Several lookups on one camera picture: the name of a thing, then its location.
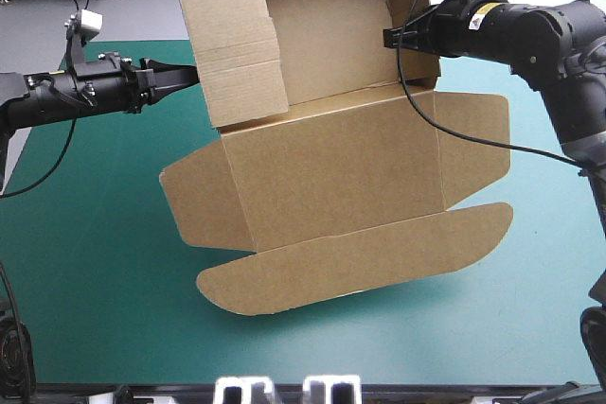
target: yellow label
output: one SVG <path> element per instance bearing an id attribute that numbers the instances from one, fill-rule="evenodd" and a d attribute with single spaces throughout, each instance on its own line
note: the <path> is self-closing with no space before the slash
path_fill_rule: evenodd
<path id="1" fill-rule="evenodd" d="M 498 3 L 492 2 L 492 3 L 485 4 L 482 7 L 480 7 L 478 9 L 478 11 L 475 13 L 475 15 L 472 17 L 472 21 L 470 22 L 470 30 L 479 30 L 480 27 L 482 26 L 482 23 L 484 22 L 484 19 L 486 18 L 486 15 L 489 14 L 494 9 L 496 9 L 497 7 L 499 7 L 500 5 L 503 5 L 503 4 L 498 4 Z"/>

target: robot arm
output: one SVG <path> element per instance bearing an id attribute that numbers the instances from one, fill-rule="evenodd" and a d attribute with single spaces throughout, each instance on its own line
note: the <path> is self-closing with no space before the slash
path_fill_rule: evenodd
<path id="1" fill-rule="evenodd" d="M 541 93 L 569 161 L 583 168 L 606 232 L 606 15 L 589 0 L 558 7 L 514 5 L 507 0 L 444 0 L 383 32 L 389 48 L 447 58 L 472 57 L 510 66 Z M 602 304 L 581 317 L 581 335 L 606 390 L 606 273 L 590 296 Z M 525 403 L 594 402 L 567 390 Z M 595 402 L 603 402 L 600 395 Z"/>
<path id="2" fill-rule="evenodd" d="M 102 18 L 92 11 L 72 15 L 67 27 L 65 69 L 20 75 L 0 73 L 0 189 L 16 130 L 92 115 L 141 113 L 163 97 L 198 83 L 194 66 L 131 59 L 116 52 L 86 61 L 83 48 L 100 32 Z"/>

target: cardboard box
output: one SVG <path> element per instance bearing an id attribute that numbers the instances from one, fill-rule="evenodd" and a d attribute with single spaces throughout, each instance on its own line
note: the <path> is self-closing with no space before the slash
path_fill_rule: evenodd
<path id="1" fill-rule="evenodd" d="M 503 177 L 509 154 L 408 104 L 382 31 L 411 1 L 181 0 L 221 140 L 161 183 L 185 242 L 257 253 L 200 273 L 218 306 L 275 313 L 453 272 L 505 235 L 504 203 L 448 211 Z M 504 98 L 437 93 L 437 59 L 404 56 L 428 114 L 508 141 Z"/>

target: screw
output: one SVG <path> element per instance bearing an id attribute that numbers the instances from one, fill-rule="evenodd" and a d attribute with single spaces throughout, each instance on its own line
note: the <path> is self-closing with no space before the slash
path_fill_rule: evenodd
<path id="1" fill-rule="evenodd" d="M 87 81 L 86 84 L 84 85 L 84 90 L 86 91 L 86 93 L 92 97 L 95 96 L 95 86 L 93 85 L 92 82 Z"/>

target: cardboard flap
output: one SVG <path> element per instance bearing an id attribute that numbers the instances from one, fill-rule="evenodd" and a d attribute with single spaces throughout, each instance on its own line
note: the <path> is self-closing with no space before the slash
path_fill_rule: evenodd
<path id="1" fill-rule="evenodd" d="M 288 111 L 265 0 L 181 0 L 215 127 Z"/>
<path id="2" fill-rule="evenodd" d="M 436 131 L 401 88 L 370 94 L 395 99 L 223 137 L 258 251 L 444 210 Z"/>
<path id="3" fill-rule="evenodd" d="M 221 141 L 164 169 L 160 183 L 185 243 L 254 249 Z"/>
<path id="4" fill-rule="evenodd" d="M 249 256 L 201 272 L 197 284 L 229 311 L 273 314 L 463 269 L 498 245 L 511 220 L 505 203 L 445 212 Z"/>
<path id="5" fill-rule="evenodd" d="M 436 92 L 437 121 L 457 132 L 509 143 L 508 100 L 496 95 Z M 438 134 L 442 188 L 447 208 L 509 172 L 510 152 Z"/>

